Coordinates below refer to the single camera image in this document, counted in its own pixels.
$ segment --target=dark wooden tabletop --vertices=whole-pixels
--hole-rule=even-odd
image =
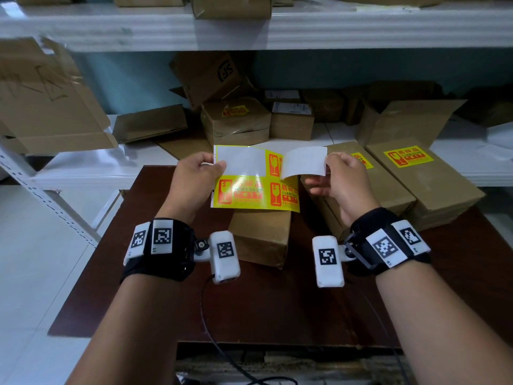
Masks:
[[[174,167],[145,166],[82,272],[49,330],[50,335],[91,337],[114,297],[123,257],[133,228],[153,218],[162,205]],[[316,285],[312,237],[329,234],[308,194],[300,189],[301,213],[292,214],[288,257],[282,271],[240,262],[233,282],[209,285],[204,310],[209,329],[219,342],[281,345],[388,346],[373,303],[398,345],[373,277],[345,272],[344,288]],[[226,230],[230,209],[205,203],[193,223],[199,238]],[[513,344],[513,252],[477,208],[451,225],[423,232],[432,248],[433,266],[451,287],[508,343]],[[177,314],[180,341],[208,341],[200,318],[200,291],[210,275],[198,264],[183,282]]]

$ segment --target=teal wall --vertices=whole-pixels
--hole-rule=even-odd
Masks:
[[[186,100],[168,63],[173,52],[77,53],[86,82],[109,114]],[[258,51],[261,88],[343,88],[378,79],[435,80],[446,92],[513,83],[513,49],[363,49]]]

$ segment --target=black wrist strap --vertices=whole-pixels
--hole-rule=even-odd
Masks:
[[[346,255],[359,260],[348,266],[348,271],[357,276],[378,275],[408,260],[431,262],[429,247],[414,228],[385,208],[376,208],[357,219],[344,245]]]
[[[155,224],[155,221],[161,220],[167,220],[169,224]],[[132,274],[147,274],[181,282],[192,273],[196,265],[194,262],[196,236],[194,230],[187,224],[179,220],[155,218],[149,224],[145,237],[142,231],[137,232],[137,229],[135,231],[131,247],[137,239],[136,235],[144,238],[143,254],[128,258],[120,283]],[[162,252],[162,246],[168,246],[164,248],[170,248],[172,251],[156,253]]]

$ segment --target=person's right hand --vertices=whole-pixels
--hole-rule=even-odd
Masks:
[[[342,221],[348,227],[363,214],[380,207],[370,187],[365,165],[344,152],[326,156],[330,173],[305,180],[311,194],[333,197],[340,205]]]

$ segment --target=yellow fragile sticker sheet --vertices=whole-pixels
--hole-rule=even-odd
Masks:
[[[326,148],[313,149],[317,149],[315,156],[306,154],[310,159],[305,159],[303,164],[303,161],[294,159],[296,155],[305,156],[298,152],[301,149],[293,150],[284,157],[257,147],[214,146],[214,162],[226,161],[226,170],[215,184],[211,206],[299,212],[297,174],[326,174]]]

